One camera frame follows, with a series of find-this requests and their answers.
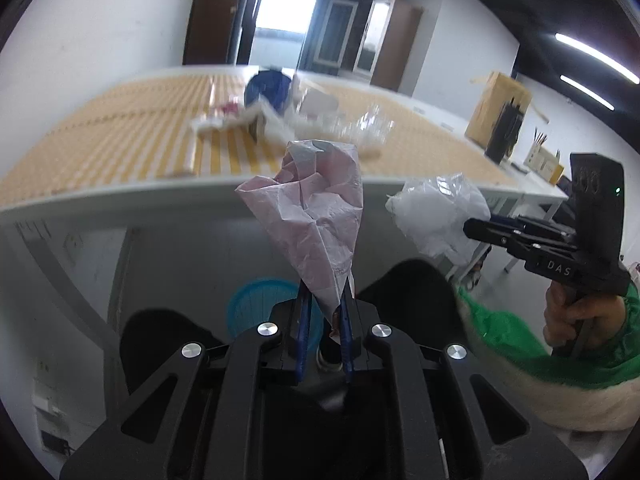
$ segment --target curtain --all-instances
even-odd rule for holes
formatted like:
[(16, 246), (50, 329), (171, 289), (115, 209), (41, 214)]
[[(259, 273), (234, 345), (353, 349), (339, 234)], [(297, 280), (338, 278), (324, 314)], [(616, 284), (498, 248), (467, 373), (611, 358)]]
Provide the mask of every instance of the curtain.
[[(330, 67), (314, 62), (314, 54), (318, 47), (318, 41), (321, 35), (322, 23), (329, 7), (331, 0), (316, 0), (316, 6), (309, 23), (308, 31), (306, 32), (305, 43), (302, 46), (300, 53), (300, 61), (298, 62), (298, 68), (300, 70), (309, 70), (310, 72), (318, 72), (330, 75), (338, 75), (338, 68)], [(342, 66), (349, 70), (353, 68), (355, 57), (360, 46), (360, 40), (364, 32), (364, 27), (369, 17), (369, 9), (373, 0), (350, 0), (358, 3), (358, 9), (354, 17), (353, 26), (347, 42), (347, 48), (345, 50)]]

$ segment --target cabinet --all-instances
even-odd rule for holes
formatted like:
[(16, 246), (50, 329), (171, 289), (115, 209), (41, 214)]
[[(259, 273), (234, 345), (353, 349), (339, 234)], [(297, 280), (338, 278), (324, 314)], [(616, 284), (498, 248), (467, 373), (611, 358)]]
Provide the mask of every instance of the cabinet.
[(354, 75), (397, 91), (421, 16), (421, 7), (402, 0), (373, 0)]

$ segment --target pink crumpled paper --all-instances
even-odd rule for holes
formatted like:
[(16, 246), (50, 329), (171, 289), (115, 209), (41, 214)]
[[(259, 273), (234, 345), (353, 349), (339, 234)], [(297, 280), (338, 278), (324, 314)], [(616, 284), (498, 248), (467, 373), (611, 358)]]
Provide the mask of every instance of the pink crumpled paper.
[(351, 270), (362, 216), (356, 147), (290, 142), (274, 178), (254, 176), (236, 192), (331, 320)]

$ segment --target black ceiling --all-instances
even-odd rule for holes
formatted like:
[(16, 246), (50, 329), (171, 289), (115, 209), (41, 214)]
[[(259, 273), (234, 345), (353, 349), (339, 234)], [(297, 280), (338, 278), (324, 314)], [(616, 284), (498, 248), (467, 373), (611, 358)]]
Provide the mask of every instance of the black ceiling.
[[(640, 75), (640, 36), (623, 10), (633, 0), (480, 0), (520, 41), (514, 70), (571, 98), (640, 152), (640, 85), (603, 63), (555, 40), (561, 32), (583, 41)], [(610, 111), (560, 81), (572, 78), (615, 108)]]

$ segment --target brown wooden door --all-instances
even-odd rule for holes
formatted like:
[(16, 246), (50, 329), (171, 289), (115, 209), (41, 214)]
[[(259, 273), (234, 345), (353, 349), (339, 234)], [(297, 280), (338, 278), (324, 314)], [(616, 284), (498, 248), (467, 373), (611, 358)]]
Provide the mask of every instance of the brown wooden door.
[(223, 64), (238, 0), (193, 0), (182, 63)]

